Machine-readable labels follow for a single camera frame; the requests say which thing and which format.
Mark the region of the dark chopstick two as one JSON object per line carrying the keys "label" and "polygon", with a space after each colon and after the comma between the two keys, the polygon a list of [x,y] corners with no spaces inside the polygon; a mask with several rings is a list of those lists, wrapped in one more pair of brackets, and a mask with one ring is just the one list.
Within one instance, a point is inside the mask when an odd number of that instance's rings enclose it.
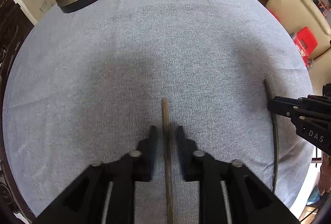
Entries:
{"label": "dark chopstick two", "polygon": [[[267,104],[273,99],[272,92],[268,83],[268,80],[264,80],[264,87],[266,90]],[[274,150],[274,164],[273,164],[273,179],[272,179],[272,192],[276,192],[277,180],[278,180],[278,166],[279,166],[279,137],[278,137],[278,124],[276,115],[268,110],[270,119],[272,122],[272,134],[273,134],[273,150]]]}

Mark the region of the dark chopstick one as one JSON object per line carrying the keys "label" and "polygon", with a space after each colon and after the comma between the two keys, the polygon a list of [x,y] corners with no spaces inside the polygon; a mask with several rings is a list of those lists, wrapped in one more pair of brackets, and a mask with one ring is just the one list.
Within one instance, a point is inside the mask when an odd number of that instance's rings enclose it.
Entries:
{"label": "dark chopstick one", "polygon": [[167,223],[174,223],[173,216],[173,186],[172,186],[172,160],[171,160],[171,137],[170,137],[170,120],[169,120],[169,102],[162,99],[162,124],[165,144],[164,165],[165,165],[165,183],[167,199]]}

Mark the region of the red child chair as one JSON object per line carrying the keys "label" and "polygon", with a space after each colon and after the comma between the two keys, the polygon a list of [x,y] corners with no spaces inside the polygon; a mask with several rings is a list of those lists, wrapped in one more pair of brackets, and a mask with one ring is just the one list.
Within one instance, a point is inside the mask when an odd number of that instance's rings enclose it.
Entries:
{"label": "red child chair", "polygon": [[315,39],[313,33],[310,31],[308,27],[304,27],[299,32],[295,33],[292,38],[299,54],[307,68],[311,67],[313,64],[313,59],[311,58],[311,54],[314,49],[317,47],[318,42]]}

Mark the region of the cream leather sofa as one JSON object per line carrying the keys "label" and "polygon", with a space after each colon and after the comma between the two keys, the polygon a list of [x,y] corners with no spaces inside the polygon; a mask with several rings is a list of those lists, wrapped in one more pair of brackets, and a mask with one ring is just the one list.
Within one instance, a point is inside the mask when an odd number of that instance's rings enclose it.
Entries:
{"label": "cream leather sofa", "polygon": [[317,40],[310,59],[309,76],[316,95],[330,83],[330,26],[312,0],[268,0],[265,7],[279,19],[288,33],[308,27]]}

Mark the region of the grey table cloth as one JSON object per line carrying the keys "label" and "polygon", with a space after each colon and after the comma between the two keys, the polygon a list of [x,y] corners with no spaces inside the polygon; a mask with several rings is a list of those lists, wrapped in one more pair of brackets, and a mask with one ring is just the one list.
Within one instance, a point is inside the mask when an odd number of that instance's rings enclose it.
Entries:
{"label": "grey table cloth", "polygon": [[98,0],[52,7],[11,68],[3,104],[6,155],[39,215],[88,165],[133,150],[161,100],[216,159],[241,160],[268,187],[274,95],[313,93],[292,39],[257,0]]}

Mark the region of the dark wooden sideboard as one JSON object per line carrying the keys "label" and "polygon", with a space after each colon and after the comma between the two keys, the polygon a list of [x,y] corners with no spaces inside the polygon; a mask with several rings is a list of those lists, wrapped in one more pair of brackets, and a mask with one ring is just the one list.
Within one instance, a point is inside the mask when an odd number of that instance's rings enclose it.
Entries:
{"label": "dark wooden sideboard", "polygon": [[1,6],[1,99],[13,61],[33,27],[14,0],[8,0]]}

